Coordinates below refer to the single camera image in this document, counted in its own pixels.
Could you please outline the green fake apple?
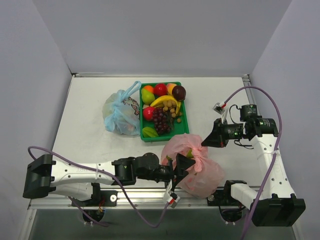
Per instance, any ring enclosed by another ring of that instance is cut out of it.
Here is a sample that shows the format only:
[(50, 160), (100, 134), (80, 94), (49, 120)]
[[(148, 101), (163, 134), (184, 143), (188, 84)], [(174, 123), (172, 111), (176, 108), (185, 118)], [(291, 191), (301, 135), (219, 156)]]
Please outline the green fake apple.
[(185, 157), (188, 158), (188, 159), (193, 159), (193, 158), (194, 158), (193, 153), (192, 153), (192, 149), (190, 149), (190, 150), (186, 153)]

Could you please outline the pink plastic bag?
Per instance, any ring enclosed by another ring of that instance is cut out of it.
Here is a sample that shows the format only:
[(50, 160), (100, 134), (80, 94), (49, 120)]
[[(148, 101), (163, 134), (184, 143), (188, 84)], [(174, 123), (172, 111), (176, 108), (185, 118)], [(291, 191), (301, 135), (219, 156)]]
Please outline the pink plastic bag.
[(185, 157), (188, 153), (192, 155), (195, 164), (186, 170), (188, 175), (177, 186), (199, 199), (213, 194), (225, 177), (224, 170), (209, 158), (208, 148), (202, 146), (202, 142), (202, 138), (196, 134), (175, 135), (164, 146), (160, 158), (162, 165), (167, 165), (172, 159), (172, 165), (176, 167), (177, 154)]

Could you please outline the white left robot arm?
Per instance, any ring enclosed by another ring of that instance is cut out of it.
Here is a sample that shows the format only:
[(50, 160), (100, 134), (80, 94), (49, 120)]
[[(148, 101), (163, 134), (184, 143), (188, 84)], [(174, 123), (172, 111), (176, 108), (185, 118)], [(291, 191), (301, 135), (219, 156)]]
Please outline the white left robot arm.
[(56, 194), (95, 206), (101, 201), (101, 184), (133, 186), (138, 179), (163, 182), (171, 194), (195, 163), (194, 159), (180, 153), (175, 160), (169, 160), (164, 165), (150, 152), (138, 157), (88, 165), (54, 159), (52, 154), (44, 154), (34, 158), (27, 166), (22, 196), (25, 199), (40, 199)]

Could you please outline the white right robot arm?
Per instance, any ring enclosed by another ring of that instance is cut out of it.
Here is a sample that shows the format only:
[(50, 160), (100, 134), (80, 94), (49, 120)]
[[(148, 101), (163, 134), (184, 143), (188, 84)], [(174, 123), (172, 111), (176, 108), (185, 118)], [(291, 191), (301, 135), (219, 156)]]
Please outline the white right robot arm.
[(257, 192), (243, 180), (227, 180), (222, 200), (232, 205), (236, 201), (253, 212), (256, 227), (291, 227), (306, 209), (304, 199), (298, 198), (291, 187), (277, 139), (279, 131), (272, 118), (258, 114), (255, 104), (239, 109), (240, 123), (227, 122), (227, 107), (217, 103), (214, 111), (221, 115), (213, 122), (213, 129), (202, 142), (204, 147), (225, 148), (230, 140), (248, 140), (253, 148), (263, 178), (262, 192)]

